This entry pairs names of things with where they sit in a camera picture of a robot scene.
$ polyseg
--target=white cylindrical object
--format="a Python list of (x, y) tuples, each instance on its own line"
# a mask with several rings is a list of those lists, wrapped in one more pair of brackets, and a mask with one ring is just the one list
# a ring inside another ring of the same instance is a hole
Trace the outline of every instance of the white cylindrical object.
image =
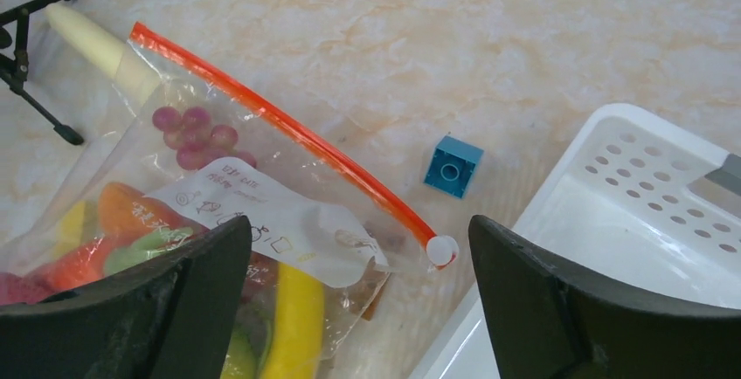
[(144, 104), (160, 85), (157, 72), (139, 58), (124, 58), (126, 44), (76, 10), (59, 3), (45, 9), (49, 25), (87, 61), (105, 73), (130, 98)]

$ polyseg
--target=white plastic tray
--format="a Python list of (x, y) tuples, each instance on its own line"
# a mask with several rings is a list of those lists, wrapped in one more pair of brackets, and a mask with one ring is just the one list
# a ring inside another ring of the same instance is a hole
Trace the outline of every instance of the white plastic tray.
[[(628, 284), (741, 308), (741, 198), (704, 179), (729, 156), (642, 108), (602, 107), (513, 231)], [(476, 285), (410, 377), (499, 377)]]

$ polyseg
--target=ziplock bag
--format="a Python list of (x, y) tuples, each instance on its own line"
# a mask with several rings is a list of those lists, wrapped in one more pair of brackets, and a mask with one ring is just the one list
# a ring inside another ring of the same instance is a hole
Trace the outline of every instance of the ziplock bag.
[(123, 134), (133, 119), (133, 115), (117, 114), (115, 121), (104, 123), (109, 108), (122, 107), (118, 93), (111, 89), (111, 79), (65, 43), (44, 20), (43, 11), (31, 16), (28, 52), (29, 77), (24, 89), (63, 124), (74, 127), (86, 144), (72, 147), (60, 142), (48, 121), (0, 82), (0, 101), (9, 107), (0, 122), (7, 162), (3, 181), (6, 186), (17, 186), (14, 194), (5, 196), (10, 207), (0, 213), (0, 245), (41, 220), (49, 198), (82, 154), (90, 161), (85, 163), (87, 174), (78, 171), (76, 176), (92, 176), (120, 140), (116, 135)]
[(42, 290), (34, 300), (247, 215), (253, 256), (222, 377), (311, 378), (390, 272), (456, 257), (452, 238), (236, 80), (141, 24), (128, 44), (116, 88), (148, 100), (69, 211), (3, 256)]

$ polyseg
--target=purple grape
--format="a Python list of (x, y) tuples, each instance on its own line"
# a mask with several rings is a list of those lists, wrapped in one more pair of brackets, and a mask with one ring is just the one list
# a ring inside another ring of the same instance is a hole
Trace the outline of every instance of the purple grape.
[(152, 124), (164, 133), (170, 133), (180, 128), (183, 117), (173, 107), (159, 107), (152, 114)]
[(203, 150), (183, 147), (177, 151), (175, 156), (177, 164), (180, 168), (186, 171), (192, 171), (194, 169), (201, 169), (204, 167), (204, 152)]
[(207, 127), (186, 128), (182, 132), (183, 144), (188, 148), (203, 149), (211, 137)]
[(231, 149), (237, 144), (239, 135), (237, 130), (226, 124), (217, 124), (211, 130), (211, 145)]
[(191, 107), (183, 113), (183, 127), (207, 127), (211, 125), (211, 115), (203, 107)]
[(229, 153), (222, 148), (208, 147), (204, 152), (204, 167), (217, 159), (229, 156)]
[(163, 133), (163, 140), (164, 144), (167, 145), (168, 148), (172, 150), (178, 150), (185, 146), (185, 141), (183, 139), (183, 132), (176, 131), (176, 132), (167, 132)]
[(232, 152), (232, 156), (235, 158), (239, 158), (244, 162), (247, 162), (247, 164), (253, 168), (257, 168), (257, 160), (253, 156), (253, 154), (247, 152), (246, 150), (235, 150)]

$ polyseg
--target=orange zipper strip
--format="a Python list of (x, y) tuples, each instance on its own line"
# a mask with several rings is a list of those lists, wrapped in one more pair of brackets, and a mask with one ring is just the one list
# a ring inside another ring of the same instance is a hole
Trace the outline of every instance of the orange zipper strip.
[(129, 39), (218, 86), (224, 93), (233, 97), (253, 113), (266, 119), (273, 127), (321, 157), (337, 173), (364, 191), (378, 206), (392, 214), (411, 231), (423, 250), (430, 238), (435, 236), (432, 228), (414, 210), (368, 171), (250, 88), (183, 47), (156, 34), (142, 23), (134, 25)]

